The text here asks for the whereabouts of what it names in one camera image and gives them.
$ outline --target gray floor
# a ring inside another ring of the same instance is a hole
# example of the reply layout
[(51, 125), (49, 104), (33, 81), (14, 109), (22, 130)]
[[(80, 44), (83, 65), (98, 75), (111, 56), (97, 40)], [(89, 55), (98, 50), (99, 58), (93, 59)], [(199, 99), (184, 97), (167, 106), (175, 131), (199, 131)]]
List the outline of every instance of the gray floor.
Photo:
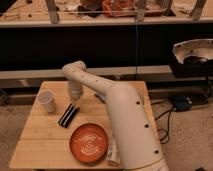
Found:
[[(153, 106), (157, 116), (169, 109), (167, 102)], [(10, 158), (26, 122), (31, 105), (0, 106), (0, 171), (8, 168)], [(170, 120), (170, 141), (162, 145), (171, 171), (194, 171), (203, 167), (213, 171), (213, 103), (203, 109), (173, 112)], [(166, 128), (167, 115), (158, 122)]]

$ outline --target orange plate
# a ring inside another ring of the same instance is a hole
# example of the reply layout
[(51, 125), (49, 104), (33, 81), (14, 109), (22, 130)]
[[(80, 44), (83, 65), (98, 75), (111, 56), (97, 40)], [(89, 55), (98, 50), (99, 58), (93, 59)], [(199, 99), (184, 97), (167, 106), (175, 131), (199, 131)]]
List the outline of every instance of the orange plate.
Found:
[(78, 127), (71, 136), (70, 150), (73, 156), (83, 163), (94, 163), (100, 160), (107, 151), (108, 138), (99, 125), (84, 124)]

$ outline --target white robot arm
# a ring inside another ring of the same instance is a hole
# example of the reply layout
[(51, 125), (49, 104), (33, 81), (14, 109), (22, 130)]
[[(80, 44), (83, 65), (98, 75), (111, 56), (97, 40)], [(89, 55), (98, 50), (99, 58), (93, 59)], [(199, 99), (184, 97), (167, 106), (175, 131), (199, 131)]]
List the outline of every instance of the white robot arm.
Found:
[(169, 170), (140, 95), (133, 86), (86, 73), (82, 61), (67, 64), (62, 70), (68, 79), (72, 98), (81, 97), (82, 84), (105, 96), (106, 109), (124, 169)]

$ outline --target white paper cup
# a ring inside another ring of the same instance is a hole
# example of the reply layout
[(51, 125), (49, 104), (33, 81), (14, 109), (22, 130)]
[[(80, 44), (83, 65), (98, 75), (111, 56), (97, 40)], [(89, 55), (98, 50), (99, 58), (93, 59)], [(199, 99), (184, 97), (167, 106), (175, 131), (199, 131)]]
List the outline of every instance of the white paper cup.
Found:
[(55, 111), (54, 93), (52, 90), (41, 90), (37, 96), (37, 101), (48, 113)]

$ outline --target wooden table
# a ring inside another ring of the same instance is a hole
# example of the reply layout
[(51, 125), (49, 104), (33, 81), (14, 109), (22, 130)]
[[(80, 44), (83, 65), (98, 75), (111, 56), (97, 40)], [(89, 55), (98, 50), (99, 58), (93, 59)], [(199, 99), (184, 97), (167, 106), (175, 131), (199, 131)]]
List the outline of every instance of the wooden table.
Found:
[[(144, 97), (145, 111), (156, 130), (152, 108), (148, 97), (146, 85), (142, 81), (132, 81), (139, 93)], [(69, 140), (73, 131), (84, 123), (96, 123), (102, 126), (108, 136), (111, 128), (108, 121), (105, 105), (94, 96), (94, 91), (84, 87), (84, 94), (79, 101), (80, 111), (69, 127), (62, 128), (58, 120), (70, 104), (67, 94), (66, 81), (46, 81), (41, 89), (51, 89), (55, 93), (57, 110), (46, 113), (34, 102), (22, 135), (10, 161), (10, 168), (14, 169), (119, 169), (109, 166), (103, 160), (95, 166), (86, 166), (75, 160), (69, 150)]]

